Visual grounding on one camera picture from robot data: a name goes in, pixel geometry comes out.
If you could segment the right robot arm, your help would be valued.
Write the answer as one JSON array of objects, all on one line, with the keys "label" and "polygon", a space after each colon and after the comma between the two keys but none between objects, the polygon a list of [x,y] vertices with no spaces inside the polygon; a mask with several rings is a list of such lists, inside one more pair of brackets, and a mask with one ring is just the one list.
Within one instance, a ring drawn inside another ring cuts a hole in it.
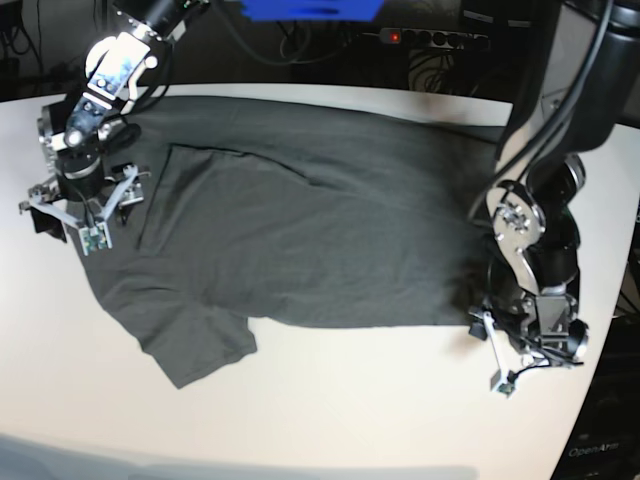
[{"label": "right robot arm", "polygon": [[141,129],[127,117],[142,110],[142,75],[156,68],[154,44],[171,48],[206,1],[117,1],[125,22],[120,32],[97,42],[85,61],[85,78],[60,102],[46,105],[38,120],[39,142],[49,178],[31,187],[19,205],[34,229],[58,240],[77,232],[85,254],[112,245],[108,221],[126,219],[143,202],[144,171],[133,163],[107,168],[114,151],[137,141]]}]

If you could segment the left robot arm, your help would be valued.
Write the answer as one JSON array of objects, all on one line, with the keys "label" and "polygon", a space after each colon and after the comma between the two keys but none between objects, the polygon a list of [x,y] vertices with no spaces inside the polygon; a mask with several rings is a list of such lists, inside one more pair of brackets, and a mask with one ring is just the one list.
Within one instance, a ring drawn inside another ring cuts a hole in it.
[{"label": "left robot arm", "polygon": [[525,369],[582,362],[580,234],[569,205],[581,161],[617,123],[639,73],[635,1],[540,1],[495,170],[471,206],[492,237],[473,331],[508,336]]}]

